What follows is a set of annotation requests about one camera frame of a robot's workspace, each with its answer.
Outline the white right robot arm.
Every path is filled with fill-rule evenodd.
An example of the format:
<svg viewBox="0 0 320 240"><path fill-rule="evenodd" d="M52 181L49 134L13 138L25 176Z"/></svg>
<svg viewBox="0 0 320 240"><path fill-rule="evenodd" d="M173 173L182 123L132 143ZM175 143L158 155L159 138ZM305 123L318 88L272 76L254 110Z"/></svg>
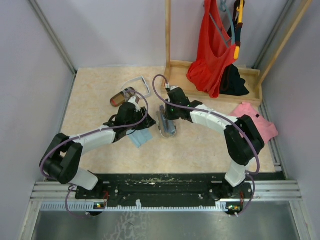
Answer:
<svg viewBox="0 0 320 240"><path fill-rule="evenodd" d="M208 108L202 102L190 101L182 88L166 88L168 99L165 102L165 116L168 120L186 120L214 130L225 137L231 164L225 174L226 183L223 192L229 198L235 198L241 192L246 179L247 166L256 159L265 147L253 119L248 115L228 116Z"/></svg>

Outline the map print glasses case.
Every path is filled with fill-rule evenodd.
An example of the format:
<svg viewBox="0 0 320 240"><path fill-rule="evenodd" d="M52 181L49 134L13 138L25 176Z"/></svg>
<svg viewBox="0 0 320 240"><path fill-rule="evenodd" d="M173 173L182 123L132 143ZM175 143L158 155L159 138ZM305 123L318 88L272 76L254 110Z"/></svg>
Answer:
<svg viewBox="0 0 320 240"><path fill-rule="evenodd" d="M166 119L165 115L162 113L162 111L158 110L156 112L156 116L158 119L158 129L160 134L164 138L172 138L175 137L177 134L177 128L176 125L172 120Z"/></svg>

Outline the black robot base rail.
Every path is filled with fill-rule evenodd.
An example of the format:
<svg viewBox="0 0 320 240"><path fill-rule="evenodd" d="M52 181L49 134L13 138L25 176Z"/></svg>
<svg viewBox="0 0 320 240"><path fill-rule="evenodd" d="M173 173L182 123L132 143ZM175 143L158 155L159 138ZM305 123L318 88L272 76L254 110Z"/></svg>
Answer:
<svg viewBox="0 0 320 240"><path fill-rule="evenodd" d="M49 181L44 186L48 200L91 201L97 209L140 207L142 209L193 209L216 207L220 201L242 204L258 192L278 190L283 173L260 173L231 187L223 173L98 174L93 190Z"/></svg>

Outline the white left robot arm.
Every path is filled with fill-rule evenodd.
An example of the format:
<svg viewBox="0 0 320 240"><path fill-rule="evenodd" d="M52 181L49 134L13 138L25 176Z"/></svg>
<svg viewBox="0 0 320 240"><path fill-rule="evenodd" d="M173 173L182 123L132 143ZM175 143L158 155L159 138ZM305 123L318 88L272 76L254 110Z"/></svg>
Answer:
<svg viewBox="0 0 320 240"><path fill-rule="evenodd" d="M142 131L155 124L146 107L124 103L117 114L95 130L74 136L57 134L40 161L40 170L46 178L62 185L82 187L97 199L103 195L104 186L95 174L80 168L81 157L99 147L118 142L127 136L128 131Z"/></svg>

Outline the blue-grey sunglasses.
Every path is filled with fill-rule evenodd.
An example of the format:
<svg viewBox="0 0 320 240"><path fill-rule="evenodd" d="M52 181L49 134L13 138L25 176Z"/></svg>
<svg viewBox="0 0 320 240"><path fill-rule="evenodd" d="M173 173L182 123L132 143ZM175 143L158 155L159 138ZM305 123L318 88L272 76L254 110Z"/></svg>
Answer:
<svg viewBox="0 0 320 240"><path fill-rule="evenodd" d="M162 114L161 115L162 120L162 132L165 135L173 136L176 133L176 126L172 120L166 119L166 117Z"/></svg>

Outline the plaid brown glasses case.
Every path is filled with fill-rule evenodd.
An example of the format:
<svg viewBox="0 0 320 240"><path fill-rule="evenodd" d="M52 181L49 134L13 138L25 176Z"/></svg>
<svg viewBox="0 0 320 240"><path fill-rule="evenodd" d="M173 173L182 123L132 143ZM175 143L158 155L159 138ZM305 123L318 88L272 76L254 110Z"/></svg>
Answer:
<svg viewBox="0 0 320 240"><path fill-rule="evenodd" d="M128 102L131 97L136 95L135 89L133 87L128 87L117 93L110 99L110 104L117 108L125 102Z"/></svg>

